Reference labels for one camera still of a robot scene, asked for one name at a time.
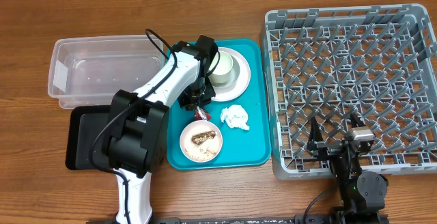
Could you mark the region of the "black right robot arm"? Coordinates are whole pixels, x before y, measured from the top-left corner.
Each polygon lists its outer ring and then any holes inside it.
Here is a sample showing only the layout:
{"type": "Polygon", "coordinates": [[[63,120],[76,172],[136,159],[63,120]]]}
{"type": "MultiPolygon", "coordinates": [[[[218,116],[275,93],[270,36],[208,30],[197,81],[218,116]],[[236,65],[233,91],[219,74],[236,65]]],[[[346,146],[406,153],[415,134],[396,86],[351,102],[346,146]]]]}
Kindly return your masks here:
{"type": "Polygon", "coordinates": [[[368,153],[376,140],[375,134],[361,121],[356,113],[350,115],[351,129],[339,143],[324,143],[315,117],[310,119],[307,150],[316,153],[318,161],[329,163],[336,185],[319,194],[305,209],[303,223],[368,223],[387,224],[385,208],[389,181],[372,171],[363,171],[359,156],[368,153]],[[312,206],[325,195],[339,191],[342,205],[332,207],[330,214],[323,217],[309,215],[312,206]]]}

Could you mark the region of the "white tissue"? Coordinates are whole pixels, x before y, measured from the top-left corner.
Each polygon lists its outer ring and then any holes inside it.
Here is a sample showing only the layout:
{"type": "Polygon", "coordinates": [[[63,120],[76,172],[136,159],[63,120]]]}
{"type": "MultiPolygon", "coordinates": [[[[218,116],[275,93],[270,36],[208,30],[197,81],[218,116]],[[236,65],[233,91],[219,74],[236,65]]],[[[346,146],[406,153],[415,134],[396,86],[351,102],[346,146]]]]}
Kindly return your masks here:
{"type": "Polygon", "coordinates": [[[250,130],[247,124],[249,115],[239,104],[233,104],[230,107],[224,108],[221,111],[220,119],[222,123],[226,123],[230,128],[250,130]]]}

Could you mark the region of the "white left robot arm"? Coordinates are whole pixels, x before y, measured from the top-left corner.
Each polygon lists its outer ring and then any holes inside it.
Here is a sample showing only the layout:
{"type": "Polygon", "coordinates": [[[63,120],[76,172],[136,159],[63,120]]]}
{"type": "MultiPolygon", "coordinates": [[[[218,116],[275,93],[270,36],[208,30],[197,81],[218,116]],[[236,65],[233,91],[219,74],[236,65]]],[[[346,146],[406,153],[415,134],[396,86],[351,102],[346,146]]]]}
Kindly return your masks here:
{"type": "Polygon", "coordinates": [[[167,144],[169,112],[174,102],[186,110],[210,104],[215,96],[209,80],[219,48],[199,36],[194,44],[169,47],[165,66],[133,92],[119,90],[111,101],[107,125],[96,136],[102,142],[106,167],[92,166],[117,178],[119,210],[114,223],[149,223],[150,182],[167,144]]]}

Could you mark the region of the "grey-white bowl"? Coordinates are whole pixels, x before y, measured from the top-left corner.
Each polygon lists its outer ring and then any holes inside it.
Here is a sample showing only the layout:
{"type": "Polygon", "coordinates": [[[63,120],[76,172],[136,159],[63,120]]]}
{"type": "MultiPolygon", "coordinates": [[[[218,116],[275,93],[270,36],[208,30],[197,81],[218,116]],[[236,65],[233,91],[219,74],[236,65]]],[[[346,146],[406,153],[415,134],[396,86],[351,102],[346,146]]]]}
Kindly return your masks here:
{"type": "Polygon", "coordinates": [[[225,83],[222,83],[222,84],[212,84],[214,87],[225,88],[225,87],[229,87],[230,85],[233,85],[236,82],[238,75],[239,75],[239,64],[234,57],[232,57],[232,59],[234,61],[234,65],[233,65],[233,68],[231,70],[231,74],[230,74],[229,79],[225,83]]]}

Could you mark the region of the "red snack wrapper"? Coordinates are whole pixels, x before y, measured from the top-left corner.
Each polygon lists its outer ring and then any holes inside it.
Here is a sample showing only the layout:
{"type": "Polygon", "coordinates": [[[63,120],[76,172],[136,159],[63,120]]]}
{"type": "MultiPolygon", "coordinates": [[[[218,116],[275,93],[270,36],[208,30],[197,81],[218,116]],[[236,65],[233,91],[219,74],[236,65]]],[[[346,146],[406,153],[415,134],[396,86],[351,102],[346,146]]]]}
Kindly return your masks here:
{"type": "Polygon", "coordinates": [[[196,107],[195,111],[195,120],[210,120],[211,115],[202,107],[196,107]]]}

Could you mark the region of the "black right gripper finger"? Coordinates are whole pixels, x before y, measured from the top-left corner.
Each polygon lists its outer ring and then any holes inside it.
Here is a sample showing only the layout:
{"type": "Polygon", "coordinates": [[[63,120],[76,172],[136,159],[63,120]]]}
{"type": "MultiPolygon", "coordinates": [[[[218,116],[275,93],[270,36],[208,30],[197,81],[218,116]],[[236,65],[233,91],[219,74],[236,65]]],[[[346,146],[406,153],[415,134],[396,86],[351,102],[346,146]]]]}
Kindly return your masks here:
{"type": "Polygon", "coordinates": [[[365,123],[360,119],[357,113],[352,113],[350,115],[350,122],[351,127],[353,128],[366,127],[365,123]]]}
{"type": "Polygon", "coordinates": [[[312,143],[322,143],[324,139],[315,116],[310,119],[310,125],[309,141],[312,143]]]}

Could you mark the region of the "brown food scrap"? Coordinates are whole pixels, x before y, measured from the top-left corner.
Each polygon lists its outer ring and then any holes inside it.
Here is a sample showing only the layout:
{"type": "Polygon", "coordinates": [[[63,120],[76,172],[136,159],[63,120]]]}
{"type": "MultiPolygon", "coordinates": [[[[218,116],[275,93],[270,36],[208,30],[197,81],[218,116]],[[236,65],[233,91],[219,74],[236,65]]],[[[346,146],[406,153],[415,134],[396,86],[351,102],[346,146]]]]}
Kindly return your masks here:
{"type": "Polygon", "coordinates": [[[216,136],[216,132],[213,130],[199,132],[191,137],[191,142],[194,143],[195,145],[201,145],[205,141],[215,138],[215,136],[216,136]]]}

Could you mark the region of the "small pink-white dish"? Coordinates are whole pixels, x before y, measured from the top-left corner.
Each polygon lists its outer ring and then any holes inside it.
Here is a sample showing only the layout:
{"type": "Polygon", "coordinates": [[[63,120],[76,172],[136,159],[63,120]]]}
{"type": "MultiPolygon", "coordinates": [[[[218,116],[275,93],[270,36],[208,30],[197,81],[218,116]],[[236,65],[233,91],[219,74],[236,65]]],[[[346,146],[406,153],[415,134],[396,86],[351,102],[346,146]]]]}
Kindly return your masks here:
{"type": "Polygon", "coordinates": [[[213,160],[221,152],[222,146],[221,131],[206,120],[191,122],[180,135],[180,149],[183,155],[195,163],[213,160]]]}

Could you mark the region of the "cream plastic cup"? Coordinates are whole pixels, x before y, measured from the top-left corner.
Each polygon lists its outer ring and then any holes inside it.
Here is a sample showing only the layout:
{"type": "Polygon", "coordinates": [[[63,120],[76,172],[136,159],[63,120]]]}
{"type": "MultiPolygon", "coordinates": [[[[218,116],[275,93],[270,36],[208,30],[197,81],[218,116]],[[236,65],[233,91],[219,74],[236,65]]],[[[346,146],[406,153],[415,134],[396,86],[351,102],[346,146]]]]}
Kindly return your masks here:
{"type": "Polygon", "coordinates": [[[218,51],[214,56],[210,68],[208,70],[209,80],[212,84],[225,83],[231,74],[234,61],[229,53],[218,51]]]}

